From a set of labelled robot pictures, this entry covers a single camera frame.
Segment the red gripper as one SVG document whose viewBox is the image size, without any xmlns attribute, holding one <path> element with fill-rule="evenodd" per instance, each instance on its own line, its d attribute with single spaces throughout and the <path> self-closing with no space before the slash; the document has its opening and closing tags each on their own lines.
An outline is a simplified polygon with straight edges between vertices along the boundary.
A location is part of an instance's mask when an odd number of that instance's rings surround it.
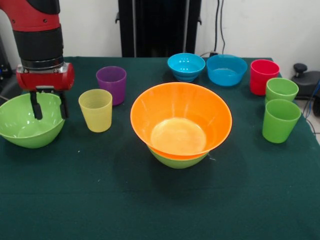
<svg viewBox="0 0 320 240">
<path fill-rule="evenodd" d="M 16 68 L 16 78 L 19 86 L 26 91 L 30 91 L 30 102 L 34 117 L 37 120 L 43 118 L 41 106 L 37 101 L 35 91 L 55 90 L 59 92 L 60 113 L 63 119 L 69 117 L 67 98 L 64 91 L 72 88 L 75 81 L 74 66 L 65 62 L 61 67 L 49 70 L 28 70 L 21 64 Z"/>
</svg>

